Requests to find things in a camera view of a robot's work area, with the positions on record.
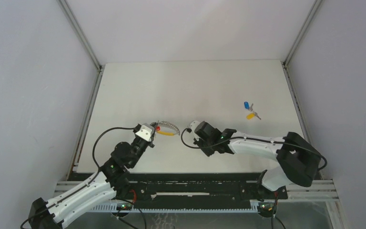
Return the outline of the metal keyring with small rings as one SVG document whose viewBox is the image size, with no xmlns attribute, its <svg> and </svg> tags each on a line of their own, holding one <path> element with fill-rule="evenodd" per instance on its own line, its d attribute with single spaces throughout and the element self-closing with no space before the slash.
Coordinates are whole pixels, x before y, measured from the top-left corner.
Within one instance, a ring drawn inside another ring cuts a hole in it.
<svg viewBox="0 0 366 229">
<path fill-rule="evenodd" d="M 181 134 L 179 128 L 168 121 L 152 122 L 150 125 L 153 126 L 156 133 L 160 135 L 175 136 Z"/>
</svg>

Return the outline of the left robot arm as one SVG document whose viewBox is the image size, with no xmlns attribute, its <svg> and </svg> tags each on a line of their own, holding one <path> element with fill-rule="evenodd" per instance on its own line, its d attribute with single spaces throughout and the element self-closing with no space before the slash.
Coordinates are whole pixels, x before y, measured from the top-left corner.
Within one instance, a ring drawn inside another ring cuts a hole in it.
<svg viewBox="0 0 366 229">
<path fill-rule="evenodd" d="M 94 206 L 116 197 L 126 198 L 131 190 L 128 170 L 134 168 L 148 147 L 154 147 L 152 140 L 140 137 L 132 143 L 118 143 L 111 157 L 86 180 L 49 200 L 35 200 L 20 228 L 29 223 L 33 229 L 64 229 Z"/>
</svg>

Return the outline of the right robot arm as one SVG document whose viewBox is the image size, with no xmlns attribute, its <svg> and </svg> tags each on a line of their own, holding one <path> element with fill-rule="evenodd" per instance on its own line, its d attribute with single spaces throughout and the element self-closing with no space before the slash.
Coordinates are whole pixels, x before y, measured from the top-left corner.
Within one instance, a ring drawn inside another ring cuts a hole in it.
<svg viewBox="0 0 366 229">
<path fill-rule="evenodd" d="M 193 149 L 207 156 L 220 154 L 248 154 L 273 160 L 279 165 L 262 173 L 256 192 L 261 198 L 270 198 L 279 188 L 291 183 L 310 187 L 320 162 L 327 160 L 298 133 L 288 132 L 284 137 L 248 135 L 235 129 L 223 131 L 206 121 L 192 121 L 186 131 L 193 135 Z"/>
</svg>

